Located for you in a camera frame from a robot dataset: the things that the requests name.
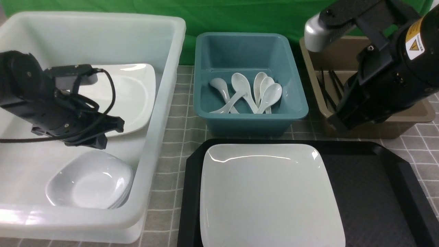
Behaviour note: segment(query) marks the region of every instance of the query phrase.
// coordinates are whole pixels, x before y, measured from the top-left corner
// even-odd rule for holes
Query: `black tray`
[[[223,143],[300,143],[321,154],[347,247],[439,247],[439,222],[410,164],[374,142],[223,140],[186,161],[178,247],[202,247],[200,184],[205,153]]]

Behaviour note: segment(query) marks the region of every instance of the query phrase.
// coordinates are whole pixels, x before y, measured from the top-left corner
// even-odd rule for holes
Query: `white square plate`
[[[107,137],[135,132],[149,121],[155,102],[155,72],[150,64],[93,65],[105,69],[113,79],[116,101],[108,113],[125,121],[124,131],[110,131]],[[82,94],[99,104],[99,112],[104,112],[111,103],[110,81],[104,73],[97,74],[97,82],[79,88]]]
[[[320,154],[303,144],[221,144],[203,163],[205,247],[344,247]]]

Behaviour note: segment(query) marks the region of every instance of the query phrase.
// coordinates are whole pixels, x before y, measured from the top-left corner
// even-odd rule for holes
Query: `white plastic bin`
[[[1,237],[131,243],[140,236],[185,29],[184,20],[175,17],[85,12],[22,12],[0,27],[0,52],[30,52],[43,69],[149,63],[158,89],[149,125],[110,138],[105,150],[136,171],[129,198],[120,208],[55,207],[45,198],[48,179],[89,148],[62,142],[1,144]],[[0,109],[0,138],[34,138],[29,130],[29,123]]]

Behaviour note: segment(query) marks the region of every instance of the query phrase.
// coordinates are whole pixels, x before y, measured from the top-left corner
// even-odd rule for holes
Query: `teal plastic bin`
[[[253,114],[240,99],[240,114],[209,113],[224,106],[220,93],[209,85],[213,78],[227,82],[230,97],[235,93],[231,77],[239,72],[253,89],[256,74],[265,72],[282,85],[282,98],[272,114]],[[195,49],[194,109],[207,127],[219,136],[282,135],[295,120],[308,114],[308,104],[296,62],[287,38],[274,33],[204,33]]]

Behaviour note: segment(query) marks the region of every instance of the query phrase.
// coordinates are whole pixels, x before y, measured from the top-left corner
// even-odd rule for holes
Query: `tan plastic bin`
[[[300,40],[300,49],[305,60],[306,69],[316,96],[317,104],[325,122],[324,131],[329,137],[342,138],[396,138],[417,123],[431,122],[435,118],[435,111],[427,99],[418,102],[410,109],[397,113],[387,119],[384,123],[365,123],[353,130],[339,134],[329,126],[326,119],[335,111],[331,105],[325,104],[322,91],[317,78],[321,81],[321,68],[324,70],[325,88],[335,104],[338,104],[335,87],[329,77],[328,70],[335,71],[341,82],[344,84],[351,77],[358,67],[357,54],[364,49],[370,41],[366,37],[346,36],[332,44],[323,52],[310,52],[305,47],[305,41]]]

